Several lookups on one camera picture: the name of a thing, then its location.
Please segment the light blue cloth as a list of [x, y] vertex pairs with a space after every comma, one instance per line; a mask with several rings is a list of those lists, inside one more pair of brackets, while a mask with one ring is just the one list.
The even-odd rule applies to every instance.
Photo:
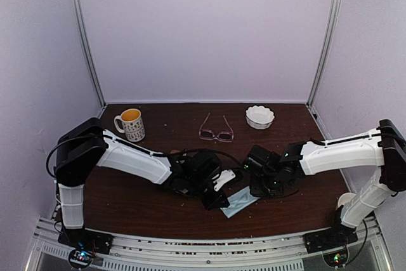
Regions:
[[254, 197], [251, 195], [249, 187], [242, 188], [238, 192], [232, 194], [228, 198], [229, 206], [225, 208], [220, 208], [223, 214], [227, 218], [235, 216], [237, 213], [241, 212], [246, 207], [255, 203], [259, 200], [259, 197]]

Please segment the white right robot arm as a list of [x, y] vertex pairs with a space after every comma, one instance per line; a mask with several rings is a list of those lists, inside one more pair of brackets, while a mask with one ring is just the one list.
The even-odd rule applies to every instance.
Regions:
[[254, 197], [283, 195], [290, 182], [325, 171], [375, 166], [370, 180], [340, 207], [338, 223], [325, 233], [330, 246], [339, 246], [388, 197], [405, 191], [405, 137], [389, 119], [377, 128], [335, 140], [310, 140], [286, 146], [282, 154], [255, 145], [243, 167], [259, 183]]

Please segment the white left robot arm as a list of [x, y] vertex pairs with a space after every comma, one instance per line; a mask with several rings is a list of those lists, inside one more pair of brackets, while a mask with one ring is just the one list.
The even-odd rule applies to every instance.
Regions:
[[49, 154], [56, 157], [54, 168], [47, 171], [57, 185], [65, 234], [77, 248], [91, 243], [91, 234], [84, 229], [83, 192], [96, 167], [122, 171], [177, 194], [199, 198], [206, 210], [230, 205], [222, 188], [235, 174], [223, 169], [215, 152], [155, 152], [116, 136], [95, 117], [63, 135]]

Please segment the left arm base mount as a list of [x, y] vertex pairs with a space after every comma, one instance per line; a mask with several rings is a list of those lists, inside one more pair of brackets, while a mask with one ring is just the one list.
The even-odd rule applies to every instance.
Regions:
[[86, 229], [66, 229], [58, 236], [60, 244], [72, 247], [67, 259], [75, 269], [89, 267], [96, 254], [109, 254], [113, 239], [111, 234]]

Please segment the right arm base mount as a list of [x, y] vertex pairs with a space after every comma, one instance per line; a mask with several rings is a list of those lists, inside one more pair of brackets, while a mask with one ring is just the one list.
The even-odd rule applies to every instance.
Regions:
[[350, 262], [348, 246], [357, 242], [355, 232], [335, 232], [331, 229], [307, 233], [303, 236], [308, 254], [321, 253], [324, 263], [335, 269], [344, 267]]

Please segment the pink frame sunglasses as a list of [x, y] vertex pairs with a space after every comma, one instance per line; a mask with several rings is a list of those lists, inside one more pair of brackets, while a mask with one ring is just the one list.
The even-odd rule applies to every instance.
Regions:
[[217, 141], [222, 143], [232, 143], [234, 141], [235, 133], [233, 128], [230, 126], [226, 116], [222, 116], [222, 120], [225, 123], [225, 128], [223, 129], [211, 129], [208, 128], [207, 122], [211, 117], [211, 113], [208, 112], [205, 119], [199, 126], [198, 136], [201, 140], [205, 141]]

